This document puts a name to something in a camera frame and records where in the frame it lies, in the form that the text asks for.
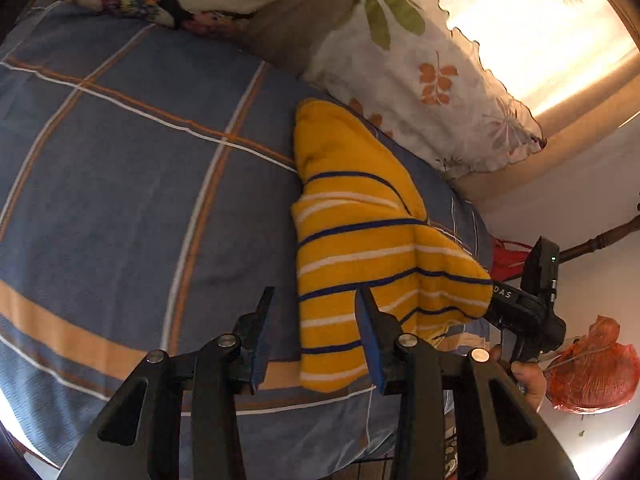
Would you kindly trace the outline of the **person's right hand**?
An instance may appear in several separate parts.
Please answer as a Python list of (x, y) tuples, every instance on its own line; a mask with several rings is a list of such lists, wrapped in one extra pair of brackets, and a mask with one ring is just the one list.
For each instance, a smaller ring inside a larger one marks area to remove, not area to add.
[(537, 363), (506, 362), (502, 358), (502, 348), (496, 344), (489, 351), (490, 357), (497, 362), (506, 372), (510, 373), (514, 380), (524, 388), (524, 396), (527, 403), (538, 412), (546, 397), (547, 381), (542, 369)]

